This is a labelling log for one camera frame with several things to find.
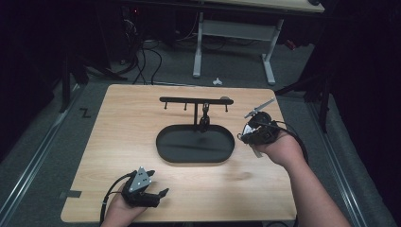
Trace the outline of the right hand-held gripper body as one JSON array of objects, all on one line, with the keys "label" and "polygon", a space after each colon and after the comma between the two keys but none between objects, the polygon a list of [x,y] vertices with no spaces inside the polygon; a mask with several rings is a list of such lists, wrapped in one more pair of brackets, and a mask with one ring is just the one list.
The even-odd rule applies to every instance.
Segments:
[{"label": "right hand-held gripper body", "polygon": [[245,118],[249,117],[250,120],[237,135],[240,141],[247,145],[263,145],[275,141],[278,134],[277,125],[268,113],[263,112],[263,109],[275,100],[276,98],[272,97],[245,115]]}]

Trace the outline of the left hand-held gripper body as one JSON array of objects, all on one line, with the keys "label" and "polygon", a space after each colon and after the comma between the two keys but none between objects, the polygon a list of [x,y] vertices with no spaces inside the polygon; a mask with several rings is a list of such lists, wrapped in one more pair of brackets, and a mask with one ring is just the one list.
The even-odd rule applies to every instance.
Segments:
[{"label": "left hand-held gripper body", "polygon": [[121,195],[131,207],[157,207],[160,202],[158,194],[147,193],[146,189],[151,184],[151,178],[147,171],[140,166],[133,171],[123,186]]}]

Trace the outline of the black key rack with tray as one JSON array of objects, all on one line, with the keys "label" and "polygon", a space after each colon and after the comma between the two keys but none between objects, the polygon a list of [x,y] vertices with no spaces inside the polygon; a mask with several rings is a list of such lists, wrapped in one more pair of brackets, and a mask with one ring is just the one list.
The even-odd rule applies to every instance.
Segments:
[{"label": "black key rack with tray", "polygon": [[170,125],[163,128],[156,137],[158,154],[165,161],[176,164],[184,163],[222,163],[233,153],[235,139],[223,126],[212,125],[210,120],[206,132],[200,132],[200,120],[204,103],[222,105],[225,111],[234,101],[227,96],[219,99],[161,96],[161,102],[182,103],[185,108],[188,104],[194,105],[194,119],[192,124]]}]

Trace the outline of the black car key fob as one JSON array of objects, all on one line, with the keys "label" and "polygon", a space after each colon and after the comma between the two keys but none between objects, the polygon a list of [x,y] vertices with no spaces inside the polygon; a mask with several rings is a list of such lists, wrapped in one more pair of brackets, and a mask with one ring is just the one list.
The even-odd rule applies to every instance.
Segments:
[{"label": "black car key fob", "polygon": [[204,103],[202,106],[202,117],[200,119],[200,132],[206,132],[210,125],[210,117],[208,115],[209,104]]}]

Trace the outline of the person's right hand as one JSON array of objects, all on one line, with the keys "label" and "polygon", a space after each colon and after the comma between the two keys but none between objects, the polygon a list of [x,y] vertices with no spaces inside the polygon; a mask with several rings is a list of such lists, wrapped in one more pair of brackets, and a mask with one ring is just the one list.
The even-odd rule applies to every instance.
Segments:
[{"label": "person's right hand", "polygon": [[305,164],[305,158],[299,143],[286,132],[280,132],[274,143],[251,145],[251,148],[267,154],[275,164],[285,169]]}]

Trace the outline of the person's left hand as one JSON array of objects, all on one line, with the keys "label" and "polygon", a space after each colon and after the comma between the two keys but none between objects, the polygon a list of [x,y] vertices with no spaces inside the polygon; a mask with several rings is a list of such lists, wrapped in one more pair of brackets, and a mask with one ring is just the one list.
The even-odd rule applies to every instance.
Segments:
[{"label": "person's left hand", "polygon": [[147,207],[129,206],[121,194],[117,193],[110,202],[100,227],[129,227],[146,210]]}]

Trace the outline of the black tape strip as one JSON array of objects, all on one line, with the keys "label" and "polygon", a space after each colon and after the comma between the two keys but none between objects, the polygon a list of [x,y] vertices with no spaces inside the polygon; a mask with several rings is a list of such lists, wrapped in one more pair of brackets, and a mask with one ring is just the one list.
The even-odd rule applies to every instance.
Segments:
[{"label": "black tape strip", "polygon": [[77,191],[77,190],[62,191],[59,195],[59,198],[60,199],[79,198],[81,193],[82,193],[81,191]]}]

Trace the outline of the black tripod stand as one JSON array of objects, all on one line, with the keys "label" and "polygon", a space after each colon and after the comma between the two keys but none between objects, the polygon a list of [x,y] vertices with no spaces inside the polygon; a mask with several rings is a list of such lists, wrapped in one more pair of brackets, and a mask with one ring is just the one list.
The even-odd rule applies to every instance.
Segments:
[{"label": "black tripod stand", "polygon": [[90,61],[80,55],[66,52],[62,62],[61,74],[61,113],[64,113],[72,104],[71,77],[74,77],[78,85],[86,85],[89,82],[88,73],[86,71],[87,66],[94,68],[108,78],[126,80],[126,78],[119,76],[117,73],[112,72],[110,69],[102,67],[93,61]]},{"label": "black tripod stand", "polygon": [[301,77],[289,86],[275,91],[277,96],[282,96],[291,91],[305,91],[304,101],[319,102],[318,123],[323,132],[327,132],[326,118],[328,113],[328,101],[331,82],[335,75],[336,64],[334,62],[313,63],[308,62]]}]

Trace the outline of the metal floor rail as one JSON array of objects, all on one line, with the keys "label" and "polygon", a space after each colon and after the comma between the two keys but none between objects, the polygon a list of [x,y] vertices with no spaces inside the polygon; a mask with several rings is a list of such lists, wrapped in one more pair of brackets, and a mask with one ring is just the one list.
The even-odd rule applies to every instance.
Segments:
[{"label": "metal floor rail", "polygon": [[85,88],[85,85],[73,86],[64,111],[61,110],[62,100],[52,100],[39,112],[0,165],[0,180],[7,184],[0,189],[0,226],[6,226],[18,209],[54,146],[62,124]]},{"label": "metal floor rail", "polygon": [[332,174],[339,188],[342,200],[346,206],[348,214],[350,215],[351,222],[353,223],[354,227],[367,227],[366,219],[361,213],[355,193],[346,179],[346,176],[341,168],[340,161],[332,146],[329,136],[326,132],[323,131],[320,125],[317,108],[314,104],[311,103],[307,103],[306,107],[309,114],[313,118],[314,125],[323,141],[328,163],[331,167]]}]

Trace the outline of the white metal frame desk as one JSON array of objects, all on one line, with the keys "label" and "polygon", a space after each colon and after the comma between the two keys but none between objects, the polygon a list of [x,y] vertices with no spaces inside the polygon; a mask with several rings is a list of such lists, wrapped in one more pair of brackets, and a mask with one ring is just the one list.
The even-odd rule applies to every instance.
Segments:
[{"label": "white metal frame desk", "polygon": [[[321,0],[199,0],[202,7],[207,4],[221,4],[229,7],[246,7],[254,9],[271,9],[273,12],[295,12],[313,15],[324,13]],[[193,77],[201,76],[202,38],[204,36],[216,36],[223,38],[235,38],[250,41],[268,42],[270,46],[267,52],[261,55],[265,75],[269,85],[276,83],[272,72],[270,58],[276,46],[277,40],[285,19],[280,16],[277,22],[271,26],[250,24],[245,22],[228,22],[216,19],[205,19],[203,13],[198,15],[197,48],[194,57]]]}]

